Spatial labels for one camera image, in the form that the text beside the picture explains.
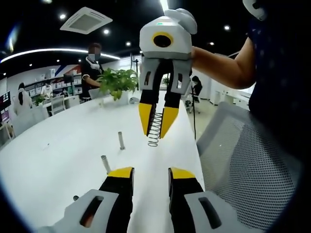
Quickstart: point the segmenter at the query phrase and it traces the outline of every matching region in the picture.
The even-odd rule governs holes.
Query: metal spring
[[[149,147],[157,147],[160,139],[160,131],[161,131],[161,122],[162,122],[162,113],[155,113],[154,120],[149,132]]]

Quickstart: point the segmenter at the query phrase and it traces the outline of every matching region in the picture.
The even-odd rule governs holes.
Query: white plant pot
[[[114,101],[115,106],[125,106],[128,104],[128,91],[122,91],[121,98]]]

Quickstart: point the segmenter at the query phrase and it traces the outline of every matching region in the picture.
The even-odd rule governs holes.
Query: metal rod
[[[101,158],[102,158],[102,162],[103,162],[103,164],[104,164],[104,167],[105,167],[105,169],[106,169],[106,171],[107,171],[107,175],[108,175],[109,172],[111,172],[111,169],[110,169],[110,166],[109,166],[107,157],[106,157],[105,155],[102,155]]]
[[[123,142],[122,132],[118,132],[118,134],[119,134],[119,141],[120,141],[120,149],[124,150],[125,146],[124,146],[124,142]]]

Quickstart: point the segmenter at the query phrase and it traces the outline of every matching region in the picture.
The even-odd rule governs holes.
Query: face mask
[[[99,58],[101,57],[101,55],[100,55],[99,53],[96,53],[96,54],[90,53],[88,56],[89,56],[90,59],[92,59],[93,61],[98,61]]]

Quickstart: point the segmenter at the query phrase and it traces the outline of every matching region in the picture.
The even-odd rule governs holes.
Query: white table
[[[163,102],[161,92],[160,109]],[[126,148],[122,151],[119,131]],[[88,101],[34,125],[0,151],[2,185],[28,224],[34,228],[52,225],[62,218],[74,195],[101,186],[106,178],[101,155],[106,155],[111,169],[135,168],[128,232],[173,232],[168,168],[191,171],[204,189],[196,142],[182,102],[158,147],[149,147],[147,142],[137,104],[103,108],[99,100]]]

